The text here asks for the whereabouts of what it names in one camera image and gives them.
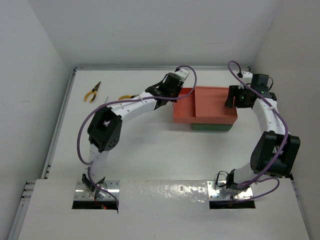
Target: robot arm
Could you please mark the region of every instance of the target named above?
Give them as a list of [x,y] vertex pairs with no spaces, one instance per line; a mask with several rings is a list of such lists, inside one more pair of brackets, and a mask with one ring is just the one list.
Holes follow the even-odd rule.
[[[284,139],[285,126],[274,113],[274,111],[278,112],[277,98],[274,93],[269,92],[268,79],[268,75],[252,74],[250,72],[245,72],[242,78],[245,83],[250,84],[251,88],[263,95],[271,106],[268,106],[252,91],[244,88],[243,85],[229,86],[225,106],[228,108],[233,107],[233,105],[237,108],[252,108],[262,132],[262,136],[251,154],[250,163],[232,170],[227,176],[226,188],[235,193],[244,190],[238,188],[238,184],[252,180],[266,167]],[[296,159],[299,146],[299,137],[289,134],[285,147],[266,174],[277,177],[288,176]]]
[[[178,97],[188,75],[189,72],[187,70],[183,68],[176,69],[175,72],[166,74],[162,81],[148,87],[144,92],[132,99],[133,101],[138,101],[105,107],[94,115],[87,132],[90,142],[89,162],[92,162],[90,169],[95,183],[104,179],[104,169],[108,154],[119,142],[122,125],[169,102],[168,99],[154,99],[153,97]],[[90,186],[87,176],[83,175],[82,181],[89,189],[94,189]]]

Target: red box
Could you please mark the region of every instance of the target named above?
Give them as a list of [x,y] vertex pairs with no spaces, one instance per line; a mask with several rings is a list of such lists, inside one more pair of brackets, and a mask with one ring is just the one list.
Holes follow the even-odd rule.
[[[183,88],[179,97],[190,90],[191,88]],[[238,114],[235,107],[225,107],[228,91],[228,87],[197,86],[192,94],[174,104],[174,122],[233,125]]]

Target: pliers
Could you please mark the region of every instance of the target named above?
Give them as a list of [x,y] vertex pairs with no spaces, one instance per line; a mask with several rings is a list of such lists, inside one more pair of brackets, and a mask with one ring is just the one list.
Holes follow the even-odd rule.
[[122,100],[122,99],[134,99],[136,96],[138,95],[124,95],[118,98],[118,100]]
[[88,98],[88,97],[90,96],[90,94],[92,94],[92,93],[93,93],[93,98],[90,100],[90,103],[92,103],[92,102],[95,100],[96,95],[97,95],[98,88],[99,88],[99,86],[100,86],[100,83],[101,83],[101,81],[98,82],[98,84],[95,85],[94,88],[85,95],[84,101],[87,101],[87,98]]

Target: white surface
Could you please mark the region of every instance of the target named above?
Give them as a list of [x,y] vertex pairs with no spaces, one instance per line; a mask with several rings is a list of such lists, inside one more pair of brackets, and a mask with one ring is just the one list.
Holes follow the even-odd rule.
[[0,1],[0,239],[41,175],[69,72],[26,0]]
[[270,98],[267,98],[266,100],[272,107],[269,107],[262,99],[257,99],[252,108],[258,118],[261,133],[272,131],[276,134],[285,135],[285,126],[274,112],[274,110],[279,112],[277,109],[277,101]]
[[[168,70],[78,71],[75,75],[66,113],[48,178],[81,179],[85,166],[76,152],[76,140],[84,118],[105,102],[123,95],[141,93],[161,80]],[[226,87],[237,80],[227,70],[197,70],[198,86]],[[84,95],[99,81],[93,103]],[[192,74],[185,87],[194,84]],[[80,141],[87,160],[90,152],[87,126]],[[239,109],[238,120],[229,132],[191,131],[189,124],[173,123],[170,103],[146,112],[122,126],[118,145],[110,151],[105,168],[109,180],[204,180],[220,170],[231,171],[250,161],[261,137],[257,117],[251,109]]]
[[[255,195],[276,181],[253,186]],[[201,180],[121,181],[115,210],[71,209],[76,180],[37,180],[19,240],[307,240],[290,179],[256,209],[209,209]]]
[[278,109],[301,146],[293,166],[311,238],[320,239],[320,1],[285,0],[255,63],[274,79]]
[[69,67],[250,65],[280,0],[29,0]]

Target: purple cable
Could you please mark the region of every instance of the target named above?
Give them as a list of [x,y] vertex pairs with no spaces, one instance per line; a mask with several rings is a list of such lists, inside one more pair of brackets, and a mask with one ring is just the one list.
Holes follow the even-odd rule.
[[263,196],[265,196],[265,195],[268,195],[268,194],[274,192],[275,190],[277,190],[277,188],[278,188],[279,185],[280,185],[280,181],[279,181],[279,179],[276,178],[276,177],[267,177],[267,178],[264,178],[264,179],[259,180],[258,182],[259,182],[259,183],[263,183],[264,181],[267,181],[267,180],[276,180],[276,181],[277,181],[276,186],[275,186],[272,190],[267,191],[267,192],[265,192],[265,193],[263,193],[263,194],[260,194],[260,195],[258,195],[258,196],[254,196],[254,197],[248,198],[248,199],[222,202],[222,203],[220,203],[220,204],[240,204],[240,203],[243,203],[243,202],[252,201],[253,199],[261,198],[261,197],[263,197]]
[[97,107],[95,110],[93,110],[92,112],[89,113],[89,115],[84,119],[83,123],[81,124],[81,127],[79,129],[79,132],[78,132],[78,136],[77,136],[77,139],[76,139],[76,152],[78,154],[78,157],[80,159],[80,161],[84,164],[84,165],[89,165],[88,167],[88,178],[89,178],[89,181],[91,182],[91,184],[109,194],[111,197],[113,197],[116,201],[116,208],[118,208],[119,206],[119,201],[118,199],[112,194],[110,193],[109,191],[103,189],[102,187],[98,186],[96,183],[94,183],[91,175],[90,175],[90,166],[93,164],[93,162],[86,162],[83,157],[81,156],[81,152],[80,152],[80,139],[81,139],[81,134],[85,128],[85,125],[86,123],[88,122],[88,120],[96,113],[98,112],[99,110],[105,108],[106,106],[109,106],[111,104],[119,104],[119,103],[135,103],[135,102],[140,102],[141,100],[148,100],[148,99],[160,99],[160,100],[170,100],[170,101],[175,101],[175,100],[179,100],[179,99],[184,99],[186,97],[188,97],[196,88],[196,85],[197,85],[197,74],[196,74],[196,71],[194,70],[193,67],[189,66],[189,65],[181,65],[181,66],[178,66],[177,69],[180,69],[180,68],[189,68],[191,69],[191,71],[193,72],[194,74],[194,84],[193,84],[193,87],[192,89],[190,90],[190,92],[188,92],[186,95],[184,96],[179,96],[179,97],[163,97],[163,96],[148,96],[148,97],[144,97],[142,99],[131,99],[131,100],[119,100],[119,101],[111,101],[111,102],[108,102],[108,103],[105,103],[105,104],[102,104],[100,105],[99,107]]
[[[272,107],[271,103],[268,102],[267,99],[264,98],[264,96],[262,96],[259,92],[257,92],[256,90],[254,90],[253,88],[251,88],[250,86],[248,86],[247,84],[245,84],[231,69],[231,64],[234,63],[236,64],[240,71],[241,71],[241,68],[240,68],[240,65],[239,63],[237,63],[236,61],[229,61],[228,62],[228,69],[230,71],[230,73],[248,90],[250,90],[251,92],[253,92],[254,94],[256,94],[260,99],[262,99],[265,104],[267,104],[269,107]],[[251,184],[255,183],[263,174],[265,174],[268,169],[272,166],[272,164],[274,164],[274,162],[277,160],[277,158],[279,157],[282,149],[284,148],[286,142],[287,142],[287,139],[288,139],[288,135],[289,135],[289,129],[288,129],[288,125],[286,123],[286,121],[283,119],[283,117],[275,110],[275,109],[272,109],[273,113],[281,120],[281,122],[283,123],[284,125],[284,137],[283,137],[283,140],[277,150],[277,152],[275,153],[275,155],[273,156],[273,158],[271,158],[270,162],[265,166],[265,168],[257,175],[255,176],[252,180],[250,181],[244,181],[244,182],[241,182],[239,183],[237,186],[238,188],[246,188],[248,186],[250,186]]]
[[113,197],[113,198],[114,198],[115,203],[116,203],[116,210],[118,211],[119,201],[118,201],[118,199],[116,198],[116,196],[115,196],[115,195],[113,195],[111,192],[109,192],[107,189],[103,189],[101,186],[99,186],[99,185],[95,184],[94,180],[93,180],[93,179],[92,179],[92,177],[91,177],[90,170],[91,170],[91,168],[90,168],[90,167],[88,167],[88,179],[89,179],[89,181],[92,183],[92,185],[93,185],[96,189],[99,189],[99,190],[101,190],[101,191],[103,191],[103,192],[105,192],[105,193],[109,194],[111,197]]

